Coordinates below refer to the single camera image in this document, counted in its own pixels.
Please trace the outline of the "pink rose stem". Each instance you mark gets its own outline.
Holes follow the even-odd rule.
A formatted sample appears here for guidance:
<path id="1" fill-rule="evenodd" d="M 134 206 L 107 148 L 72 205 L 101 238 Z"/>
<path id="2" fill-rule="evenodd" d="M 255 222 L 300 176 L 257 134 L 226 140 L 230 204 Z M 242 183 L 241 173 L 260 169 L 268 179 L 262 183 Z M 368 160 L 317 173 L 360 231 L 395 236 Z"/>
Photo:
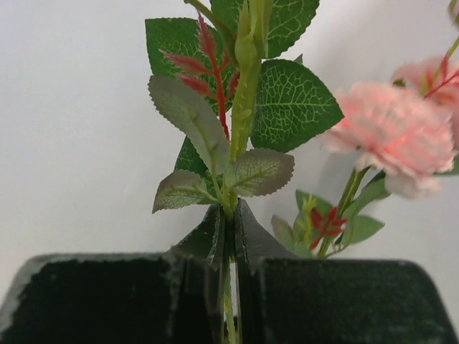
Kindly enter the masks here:
<path id="1" fill-rule="evenodd" d="M 327 1 L 304 41 L 343 118 L 300 155 L 315 179 L 271 220 L 300 257 L 411 257 L 458 176 L 458 3 Z"/>

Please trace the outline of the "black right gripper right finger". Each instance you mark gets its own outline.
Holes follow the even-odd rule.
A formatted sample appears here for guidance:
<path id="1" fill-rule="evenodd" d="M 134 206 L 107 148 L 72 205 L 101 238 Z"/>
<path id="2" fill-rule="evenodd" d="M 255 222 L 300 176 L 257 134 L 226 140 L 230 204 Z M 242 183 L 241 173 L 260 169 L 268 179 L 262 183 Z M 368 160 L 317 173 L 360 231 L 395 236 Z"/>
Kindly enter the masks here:
<path id="1" fill-rule="evenodd" d="M 241 343 L 456 343 L 443 301 L 419 265 L 302 259 L 235 211 Z"/>

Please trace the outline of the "pink leafy flower stem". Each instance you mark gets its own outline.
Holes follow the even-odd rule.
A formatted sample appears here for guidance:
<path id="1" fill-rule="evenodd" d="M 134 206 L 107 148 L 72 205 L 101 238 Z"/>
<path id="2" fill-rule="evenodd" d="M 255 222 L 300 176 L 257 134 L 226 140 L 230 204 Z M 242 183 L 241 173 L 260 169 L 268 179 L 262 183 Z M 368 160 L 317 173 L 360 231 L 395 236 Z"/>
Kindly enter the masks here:
<path id="1" fill-rule="evenodd" d="M 292 178 L 291 151 L 342 111 L 323 81 L 281 58 L 311 25 L 317 1 L 193 1 L 197 19 L 145 21 L 155 109 L 184 135 L 153 210 L 220 206 L 229 225 L 224 265 L 235 262 L 242 197 L 266 196 Z"/>

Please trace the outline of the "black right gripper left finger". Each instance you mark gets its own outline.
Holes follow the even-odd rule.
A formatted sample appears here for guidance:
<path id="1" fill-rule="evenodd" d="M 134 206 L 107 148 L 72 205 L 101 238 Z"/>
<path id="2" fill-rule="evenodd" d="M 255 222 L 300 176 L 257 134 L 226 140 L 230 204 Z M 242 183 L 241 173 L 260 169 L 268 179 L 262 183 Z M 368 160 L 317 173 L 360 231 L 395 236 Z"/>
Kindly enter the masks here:
<path id="1" fill-rule="evenodd" d="M 1 306 L 3 343 L 221 343 L 224 213 L 167 252 L 27 260 Z"/>

